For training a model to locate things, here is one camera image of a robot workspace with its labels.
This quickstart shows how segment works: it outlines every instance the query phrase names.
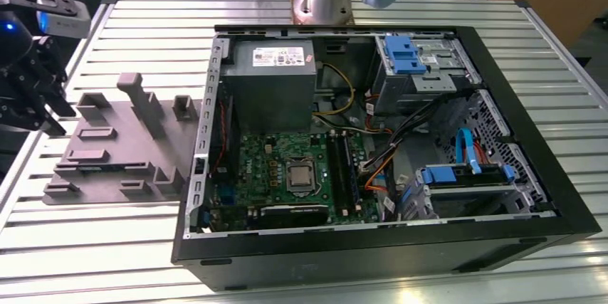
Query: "cable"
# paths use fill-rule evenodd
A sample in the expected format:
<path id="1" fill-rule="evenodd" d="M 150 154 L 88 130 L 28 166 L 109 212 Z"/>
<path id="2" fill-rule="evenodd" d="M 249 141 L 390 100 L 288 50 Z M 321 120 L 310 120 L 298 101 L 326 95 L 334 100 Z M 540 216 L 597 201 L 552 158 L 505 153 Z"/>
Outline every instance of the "cable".
<path id="1" fill-rule="evenodd" d="M 348 84 L 348 88 L 350 90 L 350 97 L 348 98 L 348 103 L 345 104 L 345 106 L 342 108 L 340 108 L 338 110 L 330 110 L 326 112 L 313 112 L 313 115 L 334 115 L 341 112 L 345 112 L 350 108 L 352 103 L 354 102 L 354 88 L 352 87 L 350 80 L 345 77 L 344 73 L 332 64 L 324 63 L 322 66 L 330 68 L 340 75 L 340 77 L 344 79 L 345 83 Z"/>
<path id="2" fill-rule="evenodd" d="M 210 174 L 213 175 L 216 173 L 217 167 L 220 166 L 220 161 L 224 156 L 224 152 L 226 151 L 226 114 L 225 114 L 225 109 L 224 109 L 224 103 L 220 101 L 220 111 L 221 111 L 221 150 L 220 150 L 220 156 L 217 157 L 216 164 L 213 165 L 213 171 Z"/>
<path id="3" fill-rule="evenodd" d="M 373 157 L 369 161 L 366 161 L 366 163 L 364 163 L 364 167 L 374 164 L 392 150 L 396 150 L 397 145 L 402 141 L 402 136 L 405 133 L 413 130 L 417 126 L 420 126 L 430 119 L 432 115 L 438 109 L 438 106 L 444 102 L 453 100 L 454 98 L 470 96 L 474 91 L 476 88 L 465 88 L 454 93 L 441 94 L 426 105 L 420 107 L 397 126 L 396 130 L 392 133 L 392 136 L 388 138 L 388 144 L 384 151 L 378 154 L 378 156 Z"/>
<path id="4" fill-rule="evenodd" d="M 389 128 L 385 128 L 384 130 L 380 130 L 378 128 L 373 128 L 370 121 L 372 121 L 372 116 L 368 115 L 366 118 L 365 118 L 365 129 L 369 132 L 388 133 L 388 134 L 392 135 L 392 130 Z"/>
<path id="5" fill-rule="evenodd" d="M 330 122 L 329 120 L 326 120 L 322 116 L 320 115 L 313 115 L 312 117 L 316 117 L 318 119 L 320 122 L 322 122 L 326 126 L 329 126 L 330 128 L 334 128 L 337 130 L 348 130 L 348 131 L 356 131 L 356 132 L 360 132 L 360 133 L 365 133 L 366 135 L 378 135 L 381 134 L 381 132 L 369 132 L 369 131 L 365 131 L 365 130 L 361 130 L 360 128 L 357 127 L 353 127 L 353 126 L 340 126 L 340 125 L 336 125 L 333 122 Z"/>
<path id="6" fill-rule="evenodd" d="M 372 182 L 373 182 L 373 179 L 374 179 L 376 176 L 378 175 L 380 171 L 385 168 L 388 162 L 390 162 L 390 159 L 393 158 L 394 153 L 396 153 L 396 151 L 386 157 L 386 159 L 384 160 L 384 162 L 380 164 L 378 168 L 377 168 L 376 171 L 373 172 L 372 176 L 369 177 L 368 181 L 365 182 L 365 190 L 368 190 L 369 187 L 376 188 L 376 187 L 370 186 L 370 184 L 372 184 Z"/>
<path id="7" fill-rule="evenodd" d="M 473 143 L 473 146 L 474 146 L 474 149 L 477 150 L 477 153 L 478 153 L 478 157 L 480 157 L 480 161 L 481 163 L 484 164 L 489 164 L 490 163 L 490 160 L 488 159 L 488 155 L 485 154 L 485 150 L 484 148 L 481 147 L 481 144 L 478 142 L 474 142 Z"/>

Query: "orange wire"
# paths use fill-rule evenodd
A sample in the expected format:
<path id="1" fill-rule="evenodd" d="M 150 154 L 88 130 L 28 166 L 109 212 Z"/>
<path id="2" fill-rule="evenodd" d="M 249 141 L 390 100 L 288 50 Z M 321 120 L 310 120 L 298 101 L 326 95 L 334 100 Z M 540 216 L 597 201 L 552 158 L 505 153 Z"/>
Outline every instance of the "orange wire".
<path id="1" fill-rule="evenodd" d="M 369 177 L 368 181 L 365 182 L 365 190 L 368 190 L 370 187 L 374 187 L 374 186 L 370 186 L 369 184 L 373 182 L 373 179 L 378 175 L 380 171 L 385 168 L 388 162 L 390 162 L 390 159 L 393 158 L 394 153 L 396 153 L 396 151 L 393 151 L 393 153 L 386 157 L 385 161 L 380 164 L 380 167 L 376 169 L 372 177 Z"/>

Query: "metal table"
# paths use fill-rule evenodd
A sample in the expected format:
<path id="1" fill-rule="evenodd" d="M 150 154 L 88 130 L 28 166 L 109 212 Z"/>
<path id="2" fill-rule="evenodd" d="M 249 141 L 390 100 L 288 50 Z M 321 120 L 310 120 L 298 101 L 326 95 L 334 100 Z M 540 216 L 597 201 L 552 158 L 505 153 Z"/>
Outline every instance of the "metal table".
<path id="1" fill-rule="evenodd" d="M 34 132 L 0 188 L 0 298 L 6 303 L 106 303 L 190 298 L 213 303 L 581 303 L 608 297 L 608 105 L 537 15 L 513 2 L 353 3 L 360 24 L 474 26 L 596 214 L 604 232 L 490 273 L 213 295 L 169 262 L 177 203 L 45 206 L 44 185 L 68 143 Z M 213 24 L 288 23 L 288 0 L 120 0 L 101 5 L 68 66 L 68 100 L 144 74 L 160 99 L 201 98 Z M 76 121 L 62 120 L 68 133 Z"/>

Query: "black cable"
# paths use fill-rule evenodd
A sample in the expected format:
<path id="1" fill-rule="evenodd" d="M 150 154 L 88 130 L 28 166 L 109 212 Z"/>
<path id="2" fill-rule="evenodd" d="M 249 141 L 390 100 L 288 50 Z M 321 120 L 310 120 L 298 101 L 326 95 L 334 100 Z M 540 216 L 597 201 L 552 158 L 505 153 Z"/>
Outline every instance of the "black cable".
<path id="1" fill-rule="evenodd" d="M 366 161 L 364 167 L 373 165 L 380 159 L 384 159 L 392 151 L 394 151 L 398 144 L 401 144 L 402 136 L 405 135 L 405 133 L 408 133 L 410 130 L 413 130 L 417 126 L 420 126 L 430 119 L 432 115 L 438 109 L 438 106 L 444 102 L 453 100 L 456 98 L 465 98 L 470 96 L 474 91 L 476 88 L 465 88 L 454 93 L 441 94 L 426 105 L 420 107 L 397 126 L 390 137 L 388 138 L 388 144 L 385 149 L 376 157 Z"/>
<path id="2" fill-rule="evenodd" d="M 338 108 L 336 106 L 336 98 L 332 98 L 329 100 L 329 103 L 332 104 L 332 110 L 338 110 Z M 344 120 L 344 123 L 346 125 L 350 125 L 350 122 L 348 121 L 348 118 L 345 117 L 344 113 L 338 113 L 337 116 Z"/>
<path id="3" fill-rule="evenodd" d="M 388 199 L 390 199 L 392 203 L 397 203 L 397 183 L 394 182 L 394 163 L 393 161 L 388 162 L 386 167 L 384 169 L 384 176 L 385 176 L 385 183 L 386 183 L 386 192 L 388 192 Z M 385 209 L 385 222 L 394 221 L 396 213 L 390 212 Z"/>

